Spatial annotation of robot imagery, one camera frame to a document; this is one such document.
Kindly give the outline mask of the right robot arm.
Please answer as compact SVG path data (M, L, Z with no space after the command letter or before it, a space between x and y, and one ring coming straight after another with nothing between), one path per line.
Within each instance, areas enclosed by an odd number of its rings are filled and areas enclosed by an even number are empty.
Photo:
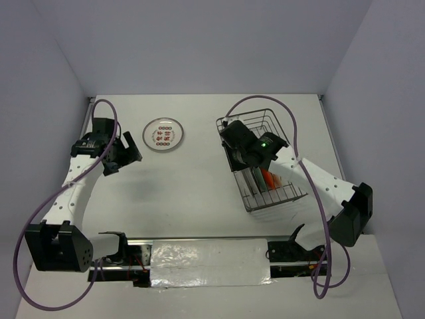
M257 137L240 120L226 121L219 132L232 161L265 169L319 200L323 215L318 223L299 226L292 234L289 253L305 259L329 241L354 247L373 214L373 190L366 183L354 185L337 178L308 159L281 137L265 132Z

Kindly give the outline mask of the white plate red characters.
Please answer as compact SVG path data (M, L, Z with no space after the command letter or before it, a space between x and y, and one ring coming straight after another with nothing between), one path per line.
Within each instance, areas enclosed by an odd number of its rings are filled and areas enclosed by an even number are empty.
M173 118L156 118L143 129L141 138L154 152L171 152L183 142L185 131L180 122Z

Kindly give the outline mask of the white plate green rim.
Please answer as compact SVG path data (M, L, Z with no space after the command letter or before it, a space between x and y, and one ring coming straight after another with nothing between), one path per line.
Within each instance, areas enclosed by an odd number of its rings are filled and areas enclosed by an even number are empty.
M258 188L256 187L249 168L236 172L235 178L243 196L253 197L255 194L257 194Z

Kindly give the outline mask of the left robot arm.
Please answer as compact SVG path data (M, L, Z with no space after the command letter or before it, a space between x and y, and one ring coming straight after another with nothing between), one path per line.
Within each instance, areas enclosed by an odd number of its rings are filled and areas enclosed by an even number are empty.
M77 140L63 186L40 223L31 223L25 240L39 271L85 272L92 261L108 258L115 265L130 256L123 232L104 231L88 238L83 234L84 213L97 180L117 173L142 156L129 132L121 138L110 118L94 118L92 131Z

